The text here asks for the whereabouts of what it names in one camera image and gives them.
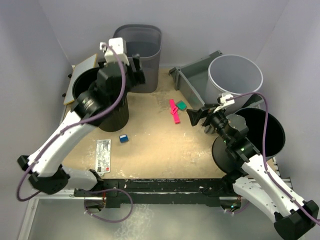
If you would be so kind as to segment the grey mesh bin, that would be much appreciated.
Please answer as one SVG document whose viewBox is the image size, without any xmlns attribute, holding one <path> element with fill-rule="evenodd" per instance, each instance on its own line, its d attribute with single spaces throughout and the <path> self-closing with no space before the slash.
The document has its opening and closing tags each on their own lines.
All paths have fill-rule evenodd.
<svg viewBox="0 0 320 240">
<path fill-rule="evenodd" d="M 126 42 L 127 56 L 138 54 L 145 75 L 145 84 L 134 87 L 133 93 L 149 94 L 158 87 L 159 66 L 162 49 L 162 32 L 153 25 L 126 24 L 117 28 L 114 38 L 123 38 Z"/>
</svg>

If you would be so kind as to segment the light grey round bin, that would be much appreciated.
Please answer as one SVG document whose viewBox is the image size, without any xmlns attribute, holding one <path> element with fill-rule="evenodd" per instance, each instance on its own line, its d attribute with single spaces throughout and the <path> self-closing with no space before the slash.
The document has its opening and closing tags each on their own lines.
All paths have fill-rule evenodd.
<svg viewBox="0 0 320 240">
<path fill-rule="evenodd" d="M 253 61 L 234 54 L 215 58 L 208 66 L 207 77 L 203 97 L 206 104 L 216 104 L 219 95 L 225 92 L 234 97 L 257 92 L 264 82 L 262 71 Z"/>
</svg>

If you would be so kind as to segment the black smooth round bin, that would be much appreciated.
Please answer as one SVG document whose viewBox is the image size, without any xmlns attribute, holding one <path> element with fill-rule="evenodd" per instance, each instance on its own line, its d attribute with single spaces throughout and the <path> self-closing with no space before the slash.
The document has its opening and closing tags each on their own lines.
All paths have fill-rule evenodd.
<svg viewBox="0 0 320 240">
<path fill-rule="evenodd" d="M 265 111 L 258 108 L 243 108 L 235 114 L 245 119 L 246 126 L 248 127 L 246 137 L 261 152 L 263 146 Z M 269 113 L 265 138 L 266 160 L 270 160 L 276 156 L 283 149 L 285 142 L 285 131 L 281 123 Z M 213 161 L 220 170 L 226 174 L 233 170 L 234 167 L 226 152 L 226 145 L 220 137 L 217 137 L 213 142 L 211 153 Z"/>
</svg>

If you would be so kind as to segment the black ribbed bin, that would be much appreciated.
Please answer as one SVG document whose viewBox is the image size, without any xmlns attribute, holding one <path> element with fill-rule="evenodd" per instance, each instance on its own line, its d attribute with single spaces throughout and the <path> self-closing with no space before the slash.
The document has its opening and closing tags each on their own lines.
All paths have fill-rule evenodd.
<svg viewBox="0 0 320 240">
<path fill-rule="evenodd" d="M 82 73 L 72 88 L 74 104 L 71 108 L 80 118 L 88 119 L 102 113 L 117 100 L 117 66 L 94 67 Z M 104 117 L 89 122 L 105 132 L 116 132 L 122 129 L 129 120 L 127 94 L 115 108 Z"/>
</svg>

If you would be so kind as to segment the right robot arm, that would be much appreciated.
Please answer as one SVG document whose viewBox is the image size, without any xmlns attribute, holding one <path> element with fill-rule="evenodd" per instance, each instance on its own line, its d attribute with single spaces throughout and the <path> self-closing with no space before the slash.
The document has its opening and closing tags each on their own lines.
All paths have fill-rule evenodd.
<svg viewBox="0 0 320 240">
<path fill-rule="evenodd" d="M 317 224 L 319 206 L 313 200 L 304 200 L 269 167 L 247 138 L 245 118 L 237 114 L 225 116 L 216 104 L 186 112 L 192 126 L 205 119 L 202 125 L 211 126 L 226 148 L 226 158 L 214 158 L 226 173 L 222 183 L 226 195 L 246 198 L 272 221 L 284 240 L 298 240 Z"/>
</svg>

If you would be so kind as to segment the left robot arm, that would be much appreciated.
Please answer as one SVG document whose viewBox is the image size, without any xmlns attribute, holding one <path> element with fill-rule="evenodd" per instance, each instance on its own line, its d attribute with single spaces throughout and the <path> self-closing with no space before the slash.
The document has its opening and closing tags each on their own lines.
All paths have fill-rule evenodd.
<svg viewBox="0 0 320 240">
<path fill-rule="evenodd" d="M 104 67 L 84 72 L 75 82 L 75 101 L 60 126 L 36 152 L 17 160 L 30 185 L 48 195 L 67 188 L 81 189 L 91 196 L 101 194 L 104 181 L 95 170 L 72 169 L 62 162 L 96 128 L 105 132 L 122 129 L 129 121 L 127 94 L 145 82 L 138 54 L 129 63 L 108 59 Z"/>
</svg>

